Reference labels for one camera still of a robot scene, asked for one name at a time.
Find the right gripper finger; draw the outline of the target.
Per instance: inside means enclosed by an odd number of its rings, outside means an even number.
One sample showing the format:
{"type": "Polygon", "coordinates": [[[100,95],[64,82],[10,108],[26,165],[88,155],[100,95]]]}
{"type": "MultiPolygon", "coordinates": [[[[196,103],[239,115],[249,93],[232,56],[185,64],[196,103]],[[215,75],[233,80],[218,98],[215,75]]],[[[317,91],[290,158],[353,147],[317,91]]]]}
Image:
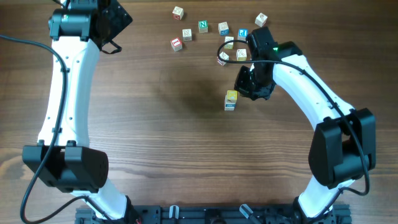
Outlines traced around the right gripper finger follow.
{"type": "Polygon", "coordinates": [[[250,69],[246,66],[242,66],[236,77],[234,84],[234,90],[239,93],[250,93],[251,92],[251,75],[250,69]]]}
{"type": "Polygon", "coordinates": [[[271,97],[272,92],[274,91],[275,83],[272,82],[267,86],[264,85],[254,85],[249,94],[249,98],[254,100],[257,99],[265,99],[268,100],[271,97]]]}

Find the yellow top block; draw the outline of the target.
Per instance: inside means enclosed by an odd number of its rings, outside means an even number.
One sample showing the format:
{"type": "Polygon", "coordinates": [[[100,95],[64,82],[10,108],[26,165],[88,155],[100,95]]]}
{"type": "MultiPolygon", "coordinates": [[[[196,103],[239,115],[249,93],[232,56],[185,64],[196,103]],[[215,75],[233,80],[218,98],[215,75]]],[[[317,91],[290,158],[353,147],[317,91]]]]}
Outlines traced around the yellow top block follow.
{"type": "Polygon", "coordinates": [[[236,90],[228,90],[226,93],[227,103],[236,103],[238,99],[238,92],[236,90]]]}

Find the yellow sided picture block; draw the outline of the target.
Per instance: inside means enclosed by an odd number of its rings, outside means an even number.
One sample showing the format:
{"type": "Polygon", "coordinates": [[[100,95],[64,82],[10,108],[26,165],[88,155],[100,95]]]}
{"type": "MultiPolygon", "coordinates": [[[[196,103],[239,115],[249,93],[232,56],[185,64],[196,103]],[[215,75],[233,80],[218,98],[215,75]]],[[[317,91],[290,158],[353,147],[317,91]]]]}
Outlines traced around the yellow sided picture block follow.
{"type": "Polygon", "coordinates": [[[246,61],[246,59],[247,59],[246,49],[238,49],[236,51],[236,60],[237,61],[246,61]]]}

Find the red sided white block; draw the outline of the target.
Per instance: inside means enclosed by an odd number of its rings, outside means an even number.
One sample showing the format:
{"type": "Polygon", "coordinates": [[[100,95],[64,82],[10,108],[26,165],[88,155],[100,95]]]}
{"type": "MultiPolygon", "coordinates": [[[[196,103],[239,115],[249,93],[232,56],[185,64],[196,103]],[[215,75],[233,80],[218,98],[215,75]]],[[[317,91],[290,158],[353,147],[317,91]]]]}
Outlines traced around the red sided white block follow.
{"type": "Polygon", "coordinates": [[[229,101],[228,97],[226,96],[224,99],[224,107],[235,107],[236,103],[229,101]]]}

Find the blue P block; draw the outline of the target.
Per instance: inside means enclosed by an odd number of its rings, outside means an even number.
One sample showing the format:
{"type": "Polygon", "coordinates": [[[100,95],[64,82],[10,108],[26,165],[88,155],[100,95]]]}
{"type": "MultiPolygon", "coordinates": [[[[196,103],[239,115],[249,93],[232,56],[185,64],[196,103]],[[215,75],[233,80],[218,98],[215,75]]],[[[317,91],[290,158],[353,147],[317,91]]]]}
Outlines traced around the blue P block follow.
{"type": "Polygon", "coordinates": [[[247,29],[239,29],[238,30],[238,36],[237,36],[238,40],[245,41],[247,36],[248,36],[248,30],[247,29]]]}

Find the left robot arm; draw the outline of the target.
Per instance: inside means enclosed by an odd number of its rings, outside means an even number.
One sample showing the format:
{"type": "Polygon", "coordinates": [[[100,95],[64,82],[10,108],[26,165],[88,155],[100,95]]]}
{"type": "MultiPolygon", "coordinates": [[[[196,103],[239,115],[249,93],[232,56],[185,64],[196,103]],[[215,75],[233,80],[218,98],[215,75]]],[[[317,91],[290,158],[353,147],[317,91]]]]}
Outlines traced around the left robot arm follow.
{"type": "Polygon", "coordinates": [[[67,1],[49,20],[53,74],[37,144],[22,160],[47,186],[85,201],[103,222],[133,220],[131,201],[108,179],[106,153],[92,149],[88,106],[103,47],[132,22],[117,1],[67,1]]]}

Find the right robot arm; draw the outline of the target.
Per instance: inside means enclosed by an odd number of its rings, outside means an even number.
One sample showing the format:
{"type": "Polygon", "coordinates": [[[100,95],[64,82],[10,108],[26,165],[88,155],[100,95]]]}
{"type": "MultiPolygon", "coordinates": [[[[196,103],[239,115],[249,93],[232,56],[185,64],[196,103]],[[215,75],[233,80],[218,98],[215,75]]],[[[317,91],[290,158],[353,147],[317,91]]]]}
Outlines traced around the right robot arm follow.
{"type": "Polygon", "coordinates": [[[369,193],[369,171],[376,166],[376,120],[367,109],[354,109],[313,71],[293,42],[278,44],[268,28],[253,30],[245,39],[251,67],[243,65],[234,89],[251,100],[268,100],[275,86],[296,102],[314,130],[308,155],[312,178],[295,199],[302,223],[331,214],[345,191],[369,193]]]}

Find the far right picture block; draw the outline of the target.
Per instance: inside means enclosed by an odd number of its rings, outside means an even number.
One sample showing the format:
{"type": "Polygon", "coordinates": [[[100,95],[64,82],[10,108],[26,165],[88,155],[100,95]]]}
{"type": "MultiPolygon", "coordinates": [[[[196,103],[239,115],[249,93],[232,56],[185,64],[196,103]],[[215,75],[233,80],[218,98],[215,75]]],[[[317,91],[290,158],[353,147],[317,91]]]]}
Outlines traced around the far right picture block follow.
{"type": "Polygon", "coordinates": [[[263,27],[265,23],[267,22],[267,16],[263,13],[259,13],[257,17],[255,18],[255,24],[259,27],[263,27]]]}

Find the yellow green picture block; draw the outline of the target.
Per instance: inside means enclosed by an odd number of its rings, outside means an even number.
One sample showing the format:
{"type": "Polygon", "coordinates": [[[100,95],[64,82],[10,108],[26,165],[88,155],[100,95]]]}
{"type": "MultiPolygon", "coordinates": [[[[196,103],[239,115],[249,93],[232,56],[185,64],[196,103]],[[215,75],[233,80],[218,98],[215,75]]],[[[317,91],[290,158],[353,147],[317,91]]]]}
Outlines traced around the yellow green picture block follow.
{"type": "Polygon", "coordinates": [[[224,45],[225,49],[233,49],[233,42],[234,37],[226,36],[224,41],[227,42],[227,44],[224,45]]]}

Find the red blue tilted block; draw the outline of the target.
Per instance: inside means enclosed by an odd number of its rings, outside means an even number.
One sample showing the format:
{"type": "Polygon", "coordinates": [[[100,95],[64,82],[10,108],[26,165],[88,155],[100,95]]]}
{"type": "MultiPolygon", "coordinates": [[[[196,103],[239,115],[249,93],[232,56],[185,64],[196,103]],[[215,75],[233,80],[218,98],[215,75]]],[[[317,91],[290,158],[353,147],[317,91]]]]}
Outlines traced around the red blue tilted block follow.
{"type": "Polygon", "coordinates": [[[217,62],[221,66],[224,66],[224,65],[226,65],[225,60],[229,60],[229,55],[226,54],[225,52],[220,52],[219,56],[217,57],[217,62]]]}

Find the blue sided picture block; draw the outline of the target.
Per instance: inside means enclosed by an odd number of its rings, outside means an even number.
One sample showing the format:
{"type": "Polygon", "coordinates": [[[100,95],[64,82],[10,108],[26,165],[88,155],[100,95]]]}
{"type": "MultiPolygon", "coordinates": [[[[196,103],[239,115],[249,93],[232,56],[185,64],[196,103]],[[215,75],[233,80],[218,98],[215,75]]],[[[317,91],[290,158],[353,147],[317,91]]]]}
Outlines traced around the blue sided picture block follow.
{"type": "Polygon", "coordinates": [[[220,35],[228,35],[229,34],[229,26],[227,22],[221,22],[218,24],[218,32],[220,35]]]}

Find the white picture block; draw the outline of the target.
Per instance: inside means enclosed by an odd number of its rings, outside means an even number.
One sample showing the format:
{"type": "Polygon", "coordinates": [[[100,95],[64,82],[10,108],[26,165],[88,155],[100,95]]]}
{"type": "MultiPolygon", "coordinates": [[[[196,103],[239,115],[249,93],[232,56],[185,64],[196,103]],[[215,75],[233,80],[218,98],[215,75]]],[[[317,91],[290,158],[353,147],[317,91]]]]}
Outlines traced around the white picture block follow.
{"type": "Polygon", "coordinates": [[[192,41],[192,30],[191,29],[183,29],[182,30],[183,41],[192,41]]]}

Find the red I block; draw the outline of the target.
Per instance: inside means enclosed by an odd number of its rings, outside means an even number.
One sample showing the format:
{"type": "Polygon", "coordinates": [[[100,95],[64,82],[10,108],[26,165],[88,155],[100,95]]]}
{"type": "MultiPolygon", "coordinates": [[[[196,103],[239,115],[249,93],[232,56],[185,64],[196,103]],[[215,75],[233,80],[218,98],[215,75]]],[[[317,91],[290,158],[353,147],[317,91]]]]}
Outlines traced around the red I block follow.
{"type": "Polygon", "coordinates": [[[183,44],[182,41],[177,37],[170,41],[170,44],[175,52],[182,50],[183,44]]]}

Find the red six block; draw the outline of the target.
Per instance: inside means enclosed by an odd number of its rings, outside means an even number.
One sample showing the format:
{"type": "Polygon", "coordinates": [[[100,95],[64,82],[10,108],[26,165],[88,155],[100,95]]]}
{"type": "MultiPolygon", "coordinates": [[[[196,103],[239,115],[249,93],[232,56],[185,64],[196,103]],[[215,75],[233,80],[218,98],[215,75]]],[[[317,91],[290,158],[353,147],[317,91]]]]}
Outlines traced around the red six block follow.
{"type": "Polygon", "coordinates": [[[178,7],[178,6],[175,6],[174,9],[173,9],[173,11],[172,11],[172,14],[173,14],[173,18],[174,18],[174,19],[176,19],[176,20],[182,20],[183,15],[184,15],[183,8],[178,7]]]}

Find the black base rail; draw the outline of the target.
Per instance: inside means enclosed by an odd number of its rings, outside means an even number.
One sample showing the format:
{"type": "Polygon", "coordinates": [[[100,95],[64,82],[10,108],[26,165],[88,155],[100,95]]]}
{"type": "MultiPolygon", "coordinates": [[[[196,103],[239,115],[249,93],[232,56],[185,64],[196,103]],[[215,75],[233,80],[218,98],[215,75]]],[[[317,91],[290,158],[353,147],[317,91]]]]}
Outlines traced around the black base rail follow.
{"type": "MultiPolygon", "coordinates": [[[[135,206],[140,215],[138,223],[166,224],[166,223],[254,223],[254,219],[246,218],[238,207],[179,207],[178,215],[170,212],[170,207],[160,206],[135,206]]],[[[293,205],[276,204],[266,206],[250,206],[252,216],[259,223],[305,223],[299,211],[294,211],[293,205]]],[[[75,214],[75,223],[94,224],[110,223],[96,217],[90,208],[78,208],[75,214]]],[[[330,214],[314,223],[342,223],[351,224],[351,211],[349,205],[334,205],[330,214]]]]}

